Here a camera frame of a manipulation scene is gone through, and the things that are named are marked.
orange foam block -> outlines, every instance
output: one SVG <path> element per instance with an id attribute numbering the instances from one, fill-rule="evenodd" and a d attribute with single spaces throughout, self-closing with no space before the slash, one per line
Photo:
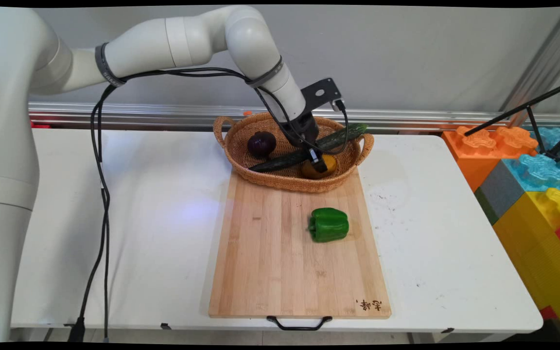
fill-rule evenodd
<path id="1" fill-rule="evenodd" d="M 460 126 L 456 131 L 444 131 L 442 138 L 472 192 L 481 186 L 498 160 L 536 154 L 537 141 L 522 128 L 500 126 L 494 133 L 483 129 L 468 137 L 464 136 L 470 129 Z"/>

black cable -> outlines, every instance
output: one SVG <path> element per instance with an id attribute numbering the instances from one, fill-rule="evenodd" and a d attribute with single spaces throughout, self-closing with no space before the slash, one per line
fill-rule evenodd
<path id="1" fill-rule="evenodd" d="M 220 73 L 200 73 L 201 71 L 220 71 Z M 237 71 L 234 71 L 234 70 L 231 70 L 231 69 L 225 69 L 225 68 L 218 68 L 218 67 L 175 69 L 175 70 L 152 70 L 152 71 L 146 71 L 146 72 L 143 72 L 143 73 L 137 73 L 137 74 L 129 75 L 127 77 L 122 78 L 121 80 L 124 81 L 124 82 L 127 82 L 128 80 L 131 80 L 133 78 L 151 77 L 151 76 L 155 76 L 155 75 L 176 75 L 176 76 L 180 76 L 180 77 L 237 77 L 237 78 L 242 79 L 244 82 L 251 82 L 251 80 L 249 78 L 247 78 L 245 75 L 243 75 L 243 74 L 241 74 Z M 73 328 L 71 329 L 71 332 L 69 334 L 69 342 L 82 342 L 84 340 L 85 308 L 86 308 L 86 305 L 87 305 L 89 290 L 90 290 L 91 285 L 92 285 L 92 280 L 94 279 L 94 275 L 96 273 L 96 270 L 98 269 L 98 265 L 101 261 L 101 258 L 103 257 L 103 248 L 105 248 L 105 279 L 104 279 L 104 283 L 103 283 L 104 303 L 105 303 L 105 309 L 104 309 L 104 313 L 105 313 L 104 335 L 105 335 L 105 338 L 104 338 L 103 341 L 105 343 L 109 342 L 109 337 L 108 337 L 108 334 L 107 334 L 108 315 L 109 315 L 109 310 L 108 310 L 108 307 L 107 307 L 107 279 L 108 279 L 108 271 L 109 271 L 109 215 L 108 215 L 108 212 L 109 212 L 109 203 L 110 203 L 111 197 L 109 196 L 109 189 L 107 188 L 107 183 L 105 182 L 105 175 L 103 174 L 102 113 L 103 113 L 103 102 L 105 102 L 107 97 L 109 97 L 109 95 L 111 95 L 111 93 L 113 91 L 115 91 L 115 89 L 116 89 L 115 86 L 112 86 L 112 85 L 107 86 L 105 88 L 105 91 L 103 91 L 103 94 L 102 94 L 100 100 L 96 103 L 96 106 L 92 109 L 92 113 L 90 114 L 89 128 L 90 128 L 91 139 L 92 139 L 92 148 L 93 148 L 94 155 L 95 155 L 96 168 L 98 169 L 98 173 L 99 173 L 99 177 L 100 177 L 101 185 L 102 185 L 101 197 L 102 197 L 102 200 L 103 200 L 103 209 L 104 209 L 103 224 L 102 224 L 102 229 L 101 229 L 101 243 L 100 243 L 99 250 L 98 250 L 98 256 L 96 257 L 96 261 L 94 263 L 94 266 L 92 267 L 92 271 L 89 275 L 89 278 L 87 279 L 86 289 L 85 289 L 85 292 L 84 292 L 84 300 L 82 301 L 82 307 L 81 307 L 81 310 L 80 310 L 80 313 L 79 313 L 79 317 L 77 318 L 77 322 L 73 326 Z M 265 89 L 263 87 L 255 88 L 255 91 L 258 94 L 258 96 L 260 97 L 261 101 L 263 102 L 265 107 L 269 110 L 269 113 L 271 113 L 272 117 L 276 121 L 278 121 L 278 119 L 276 119 L 276 117 L 273 115 L 273 112 L 271 111 L 271 108 L 269 108 L 269 105 L 267 104 L 267 102 L 263 98 L 259 89 L 262 90 L 267 95 L 271 96 L 271 98 L 274 99 L 274 101 L 278 104 L 278 106 L 280 106 L 280 109 L 284 113 L 284 117 L 285 117 L 287 123 L 289 124 L 289 126 L 291 127 L 291 129 L 293 130 L 295 135 L 297 135 L 297 137 L 299 137 L 300 140 L 302 140 L 302 142 L 304 142 L 306 145 L 310 146 L 313 149 L 317 149 L 317 150 L 319 150 L 323 153 L 327 153 L 327 154 L 330 154 L 330 155 L 337 155 L 337 154 L 339 154 L 339 153 L 341 153 L 342 151 L 345 150 L 345 148 L 347 147 L 347 142 L 349 141 L 349 120 L 348 120 L 348 117 L 347 117 L 347 112 L 345 110 L 345 106 L 342 104 L 341 101 L 337 101 L 336 105 L 338 106 L 338 108 L 340 108 L 340 110 L 343 112 L 343 115 L 345 117 L 345 142 L 343 144 L 342 149 L 340 149 L 340 151 L 331 152 L 331 151 L 328 151 L 328 150 L 320 149 L 319 147 L 309 143 L 308 141 L 306 141 L 302 137 L 302 135 L 299 135 L 297 133 L 293 124 L 291 124 L 290 121 L 289 121 L 289 116 L 286 112 L 286 109 L 284 109 L 284 106 L 282 105 L 282 103 L 278 100 L 278 98 L 276 98 L 276 96 L 273 93 L 271 93 L 270 91 L 268 91 L 267 89 Z"/>

gray foam block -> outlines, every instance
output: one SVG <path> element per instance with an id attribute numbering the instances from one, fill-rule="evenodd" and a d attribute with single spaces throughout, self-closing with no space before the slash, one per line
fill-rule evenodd
<path id="1" fill-rule="evenodd" d="M 498 219 L 524 194 L 524 189 L 502 159 L 487 176 L 481 190 Z"/>

metal handle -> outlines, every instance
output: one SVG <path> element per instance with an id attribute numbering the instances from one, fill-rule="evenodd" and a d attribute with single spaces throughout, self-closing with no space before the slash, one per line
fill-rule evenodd
<path id="1" fill-rule="evenodd" d="M 324 323 L 329 322 L 332 320 L 331 316 L 326 316 L 321 319 L 321 322 L 316 327 L 285 327 L 278 321 L 277 317 L 275 316 L 267 316 L 267 321 L 271 321 L 278 326 L 283 331 L 317 331 Z"/>

basket handle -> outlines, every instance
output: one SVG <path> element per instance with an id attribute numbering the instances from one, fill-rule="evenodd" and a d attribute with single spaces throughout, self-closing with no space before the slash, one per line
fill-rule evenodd
<path id="1" fill-rule="evenodd" d="M 232 120 L 231 117 L 221 116 L 215 119 L 213 123 L 213 133 L 222 148 L 226 148 L 226 142 L 224 142 L 224 137 L 222 136 L 222 125 L 224 125 L 224 122 L 228 122 L 230 126 L 235 126 L 235 121 Z"/>
<path id="2" fill-rule="evenodd" d="M 362 145 L 362 152 L 356 160 L 356 166 L 362 164 L 364 159 L 367 159 L 368 154 L 371 153 L 371 149 L 373 149 L 373 145 L 375 144 L 375 138 L 371 134 L 360 135 L 357 141 L 360 142 L 360 140 L 364 140 L 364 145 Z"/>

